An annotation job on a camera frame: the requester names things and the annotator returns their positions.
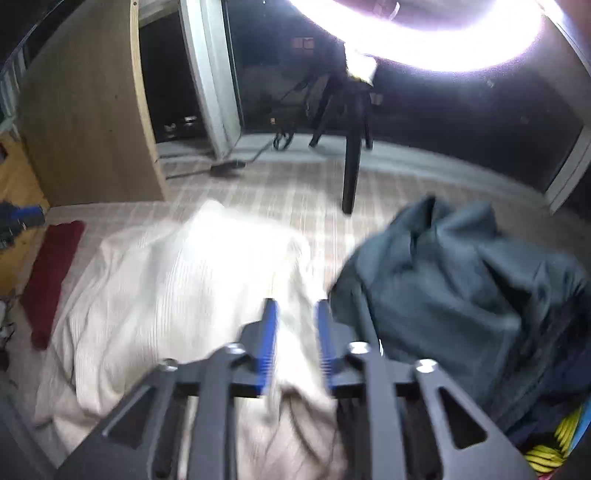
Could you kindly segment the cream knit sweater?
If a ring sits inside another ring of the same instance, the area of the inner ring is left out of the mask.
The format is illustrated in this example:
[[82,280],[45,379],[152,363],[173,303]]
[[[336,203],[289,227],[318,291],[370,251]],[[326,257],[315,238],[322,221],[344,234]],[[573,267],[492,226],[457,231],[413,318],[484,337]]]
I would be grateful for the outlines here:
[[304,235],[205,202],[104,239],[58,310],[34,419],[74,450],[160,360],[188,363],[279,307],[273,378],[238,402],[242,479],[339,479],[346,458],[325,390],[315,306],[325,298]]

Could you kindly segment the light wood wardrobe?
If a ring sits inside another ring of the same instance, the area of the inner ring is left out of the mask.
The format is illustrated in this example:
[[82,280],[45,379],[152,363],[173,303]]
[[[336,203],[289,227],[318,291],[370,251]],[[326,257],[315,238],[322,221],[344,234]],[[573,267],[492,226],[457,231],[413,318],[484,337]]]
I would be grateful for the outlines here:
[[85,1],[27,69],[17,126],[53,206],[162,201],[133,1]]

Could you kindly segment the dark red cloth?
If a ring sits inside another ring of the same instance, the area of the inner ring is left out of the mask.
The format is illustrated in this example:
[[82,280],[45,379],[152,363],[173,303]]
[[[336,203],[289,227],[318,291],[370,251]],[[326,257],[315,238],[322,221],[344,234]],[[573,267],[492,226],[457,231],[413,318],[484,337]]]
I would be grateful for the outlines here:
[[76,220],[50,225],[33,263],[20,305],[31,328],[31,343],[46,350],[52,334],[62,283],[73,263],[85,224]]

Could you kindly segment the yellow black striped garment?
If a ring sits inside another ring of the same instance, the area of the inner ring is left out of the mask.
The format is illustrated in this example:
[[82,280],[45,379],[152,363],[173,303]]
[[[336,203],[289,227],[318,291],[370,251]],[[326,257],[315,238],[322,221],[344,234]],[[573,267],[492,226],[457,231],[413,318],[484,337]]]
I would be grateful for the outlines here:
[[583,439],[590,426],[590,402],[579,406],[558,425],[549,440],[538,443],[524,455],[539,479],[551,479]]

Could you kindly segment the plaid bed sheet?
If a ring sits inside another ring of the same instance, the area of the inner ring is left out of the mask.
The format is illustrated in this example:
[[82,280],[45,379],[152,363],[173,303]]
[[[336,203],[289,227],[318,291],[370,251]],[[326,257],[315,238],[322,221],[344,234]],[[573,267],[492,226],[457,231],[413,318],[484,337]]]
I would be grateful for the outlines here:
[[[290,163],[256,162],[235,178],[211,178],[196,176],[170,181],[170,202],[139,203],[97,203],[52,207],[48,223],[57,225],[73,220],[85,224],[82,240],[77,248],[71,266],[61,287],[60,303],[56,323],[65,304],[71,297],[74,286],[89,264],[92,256],[99,252],[101,242],[108,236],[132,227],[139,227],[140,233],[148,227],[166,227],[181,223],[189,218],[206,200],[215,200],[224,207],[253,214],[260,218],[276,220],[300,231],[298,238],[305,238],[314,267],[315,281],[324,280],[329,288],[337,278],[346,258],[353,249],[370,234],[382,231],[394,216],[411,203],[434,194],[459,209],[474,202],[491,202],[497,225],[502,233],[512,238],[533,243],[551,251],[575,253],[579,263],[587,270],[587,291],[590,295],[590,225],[573,220],[568,215],[550,215],[544,209],[530,208],[517,202],[501,198],[500,190],[486,194],[454,186],[436,180],[418,179],[411,175],[394,175],[384,172],[362,170],[356,210],[352,217],[339,213],[339,182],[341,168],[334,162]],[[29,327],[22,308],[15,307],[12,318],[17,323],[16,339],[10,348],[13,364],[9,368],[11,379],[18,386],[17,399],[21,402],[26,419],[31,419],[34,434],[41,448],[52,464],[59,465],[68,455],[47,413],[49,404],[37,405],[37,390],[45,358],[50,352],[35,351],[27,340]],[[294,409],[287,404],[287,412],[270,423],[270,435],[276,433],[271,446],[280,447],[270,474],[279,474],[280,465],[287,465],[287,473],[294,472],[294,478],[321,479],[339,477],[339,473],[322,473],[329,470],[338,472],[342,456],[337,450],[337,440],[332,440],[332,427],[328,439],[321,440],[314,451],[322,454],[315,460],[303,443],[304,432],[297,431],[291,414]]]

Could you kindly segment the pine wood headboard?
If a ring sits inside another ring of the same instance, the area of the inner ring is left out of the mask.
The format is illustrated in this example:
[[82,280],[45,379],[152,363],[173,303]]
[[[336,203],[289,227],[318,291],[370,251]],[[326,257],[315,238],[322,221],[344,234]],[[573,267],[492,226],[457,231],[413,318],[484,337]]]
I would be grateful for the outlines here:
[[[40,206],[47,211],[49,208],[22,143],[8,132],[1,134],[1,201],[18,209]],[[2,296],[19,288],[29,252],[41,237],[42,233],[37,229],[26,230],[12,246],[1,251]]]

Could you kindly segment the black tripod stand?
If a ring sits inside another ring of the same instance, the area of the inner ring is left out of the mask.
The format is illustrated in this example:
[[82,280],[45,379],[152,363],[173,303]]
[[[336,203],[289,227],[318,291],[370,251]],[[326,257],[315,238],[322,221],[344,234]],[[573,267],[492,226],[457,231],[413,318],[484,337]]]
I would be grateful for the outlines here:
[[370,131],[372,123],[372,103],[370,94],[373,89],[373,79],[363,79],[353,71],[353,52],[346,49],[346,44],[339,40],[332,40],[322,58],[305,72],[304,77],[287,90],[276,105],[280,106],[290,94],[303,92],[304,98],[297,104],[294,116],[287,121],[287,125],[276,128],[273,149],[284,151],[290,147],[297,133],[297,125],[308,115],[308,100],[318,80],[325,77],[324,90],[318,107],[311,117],[311,148],[318,143],[328,130],[329,123],[342,116],[345,126],[346,151],[344,179],[342,180],[342,213],[346,216],[353,214],[356,202],[356,188],[360,175],[361,155],[363,150],[370,151],[374,147],[374,138]]

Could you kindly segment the dark teal jacket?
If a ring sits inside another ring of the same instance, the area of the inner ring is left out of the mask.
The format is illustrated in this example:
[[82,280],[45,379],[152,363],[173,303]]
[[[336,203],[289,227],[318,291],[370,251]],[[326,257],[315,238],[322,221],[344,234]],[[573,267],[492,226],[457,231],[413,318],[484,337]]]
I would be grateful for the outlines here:
[[590,279],[503,233],[492,207],[427,197],[346,260],[332,313],[391,359],[433,359],[515,443],[590,392]]

